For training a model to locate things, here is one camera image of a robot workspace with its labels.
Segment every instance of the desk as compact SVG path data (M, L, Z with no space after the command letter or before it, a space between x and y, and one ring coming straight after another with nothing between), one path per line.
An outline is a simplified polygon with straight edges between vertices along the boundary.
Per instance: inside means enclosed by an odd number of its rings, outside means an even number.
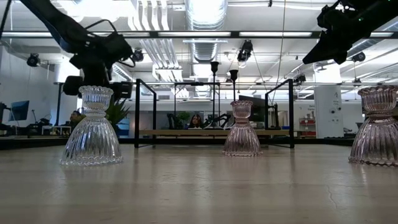
M258 136L289 135L289 130L255 130ZM140 130L139 134L163 136L227 136L228 130Z
M60 129L60 134L59 135L62 135L62 129L69 129L69 133L72 132L72 127L70 127L70 126L43 126L42 127L42 135L44 134L44 129L54 130L54 128L59 128Z

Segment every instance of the table surface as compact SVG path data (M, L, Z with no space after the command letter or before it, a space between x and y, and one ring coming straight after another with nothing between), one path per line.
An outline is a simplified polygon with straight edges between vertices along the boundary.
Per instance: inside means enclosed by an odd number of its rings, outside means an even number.
M124 163L61 167L63 147L0 151L0 223L398 223L398 169L350 149L121 145Z

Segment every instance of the ribbed glass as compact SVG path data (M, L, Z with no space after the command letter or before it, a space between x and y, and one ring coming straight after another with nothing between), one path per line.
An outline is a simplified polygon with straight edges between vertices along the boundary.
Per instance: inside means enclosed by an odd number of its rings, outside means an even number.
M122 162L118 137L105 118L113 90L82 86L79 92L86 117L70 135L61 164L92 166Z
M396 86L377 86L358 91L369 118L355 137L350 162L398 166L398 121L392 117L397 90Z
M262 154L259 138L249 124L251 101L234 101L231 103L235 125L229 131L223 154L226 156L259 156Z

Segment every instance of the lamp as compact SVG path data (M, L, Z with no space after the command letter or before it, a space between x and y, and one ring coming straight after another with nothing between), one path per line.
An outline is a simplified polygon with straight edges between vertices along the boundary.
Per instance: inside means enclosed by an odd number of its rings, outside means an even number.
M236 85L236 80L238 79L238 70L230 70L229 73L231 74L231 80L232 80L232 85L234 86L234 101L236 100L235 97L235 85Z
M216 106L216 72L218 71L218 62L210 62L211 71L213 72L213 117L211 123L205 129L223 130L217 122L215 122L215 106Z

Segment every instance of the computer monitor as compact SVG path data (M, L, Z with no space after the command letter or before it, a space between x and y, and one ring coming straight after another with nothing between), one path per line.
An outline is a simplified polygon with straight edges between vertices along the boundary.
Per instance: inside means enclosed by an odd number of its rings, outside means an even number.
M11 111L8 121L24 121L27 119L29 100L11 103Z
M265 99L239 95L239 100L248 100L253 102L251 108L250 121L264 122L266 116L266 101Z

